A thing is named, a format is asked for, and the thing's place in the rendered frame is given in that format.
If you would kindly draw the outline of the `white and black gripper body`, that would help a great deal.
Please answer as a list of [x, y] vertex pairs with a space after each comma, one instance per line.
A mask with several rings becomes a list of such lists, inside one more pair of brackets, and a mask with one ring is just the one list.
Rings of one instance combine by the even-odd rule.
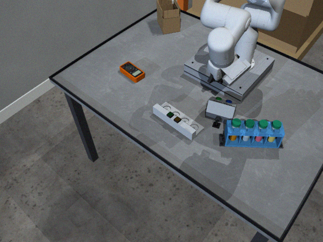
[[213, 78], [218, 81], [220, 80], [224, 75], [226, 75], [220, 68], [214, 66], [211, 62], [211, 60], [208, 61], [207, 66], [208, 74], [212, 74]]

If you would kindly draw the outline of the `brown cardboard box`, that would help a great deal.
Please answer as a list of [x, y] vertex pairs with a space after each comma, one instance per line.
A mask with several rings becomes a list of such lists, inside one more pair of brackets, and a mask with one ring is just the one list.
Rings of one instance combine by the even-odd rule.
[[163, 34], [180, 32], [181, 8], [176, 0], [156, 0], [157, 21]]

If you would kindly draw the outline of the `orange pocket multimeter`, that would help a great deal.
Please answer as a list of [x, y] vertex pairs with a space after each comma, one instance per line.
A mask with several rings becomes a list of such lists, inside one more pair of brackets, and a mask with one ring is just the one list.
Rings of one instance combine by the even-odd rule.
[[128, 78], [130, 78], [135, 83], [137, 83], [145, 77], [144, 71], [142, 71], [140, 68], [136, 67], [129, 61], [120, 66], [120, 72]]

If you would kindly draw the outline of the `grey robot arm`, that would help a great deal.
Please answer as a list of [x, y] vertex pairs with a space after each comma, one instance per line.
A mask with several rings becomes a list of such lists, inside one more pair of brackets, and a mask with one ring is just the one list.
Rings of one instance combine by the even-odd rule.
[[224, 82], [230, 87], [254, 67], [257, 28], [275, 31], [285, 0], [247, 0], [249, 3], [240, 8], [221, 4], [220, 1], [206, 0], [200, 21], [205, 27], [213, 29], [207, 38], [210, 60], [227, 75]]

